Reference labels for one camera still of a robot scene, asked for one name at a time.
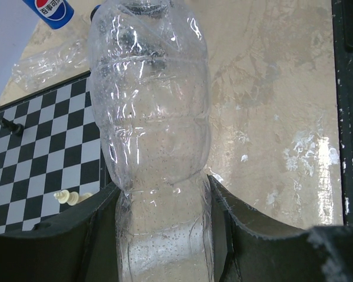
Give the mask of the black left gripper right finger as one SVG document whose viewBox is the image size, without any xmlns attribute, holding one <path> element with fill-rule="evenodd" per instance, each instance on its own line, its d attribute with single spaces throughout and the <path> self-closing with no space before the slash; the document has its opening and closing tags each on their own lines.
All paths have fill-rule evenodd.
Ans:
<svg viewBox="0 0 353 282">
<path fill-rule="evenodd" d="M 353 281 L 353 226 L 299 229 L 208 179 L 215 281 Z"/>
</svg>

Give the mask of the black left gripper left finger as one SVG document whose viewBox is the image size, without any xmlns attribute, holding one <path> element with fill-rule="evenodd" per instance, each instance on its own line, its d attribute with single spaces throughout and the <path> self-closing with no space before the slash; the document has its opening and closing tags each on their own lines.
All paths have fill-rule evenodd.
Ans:
<svg viewBox="0 0 353 282">
<path fill-rule="evenodd" d="M 118 281 L 119 194 L 110 183 L 31 231 L 0 234 L 0 281 Z"/>
</svg>

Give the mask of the clear bottle without label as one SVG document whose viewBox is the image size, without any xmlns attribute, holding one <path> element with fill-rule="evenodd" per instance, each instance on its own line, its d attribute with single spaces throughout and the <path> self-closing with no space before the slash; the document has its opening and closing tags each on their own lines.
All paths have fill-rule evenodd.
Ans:
<svg viewBox="0 0 353 282">
<path fill-rule="evenodd" d="M 87 40 L 71 39 L 14 64 L 12 80 L 22 90 L 32 93 L 87 69 Z"/>
</svg>

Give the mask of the Pepsi labelled bottle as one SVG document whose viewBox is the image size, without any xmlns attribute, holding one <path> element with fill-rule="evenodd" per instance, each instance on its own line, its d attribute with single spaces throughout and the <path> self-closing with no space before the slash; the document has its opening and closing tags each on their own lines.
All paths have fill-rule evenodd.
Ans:
<svg viewBox="0 0 353 282">
<path fill-rule="evenodd" d="M 73 17 L 74 9 L 65 0 L 23 0 L 51 29 L 64 27 Z"/>
</svg>

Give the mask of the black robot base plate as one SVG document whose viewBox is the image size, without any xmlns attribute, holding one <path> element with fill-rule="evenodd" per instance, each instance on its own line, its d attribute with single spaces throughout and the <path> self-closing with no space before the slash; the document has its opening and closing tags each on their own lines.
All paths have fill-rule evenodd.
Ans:
<svg viewBox="0 0 353 282">
<path fill-rule="evenodd" d="M 332 2 L 344 223 L 353 226 L 353 1 Z"/>
</svg>

